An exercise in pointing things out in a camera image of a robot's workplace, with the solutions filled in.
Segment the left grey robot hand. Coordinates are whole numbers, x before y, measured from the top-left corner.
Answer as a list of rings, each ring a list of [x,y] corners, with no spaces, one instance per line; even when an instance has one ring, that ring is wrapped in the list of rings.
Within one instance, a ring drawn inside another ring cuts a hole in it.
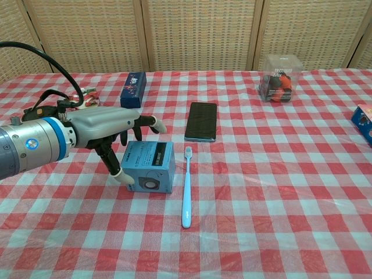
[[[120,136],[121,144],[125,146],[130,129],[138,141],[142,140],[141,127],[149,127],[155,134],[167,133],[161,120],[142,115],[135,109],[99,106],[69,112],[67,119],[76,133],[75,147],[95,150],[110,175],[124,185],[134,184],[134,179],[124,172],[112,149],[116,137]]]

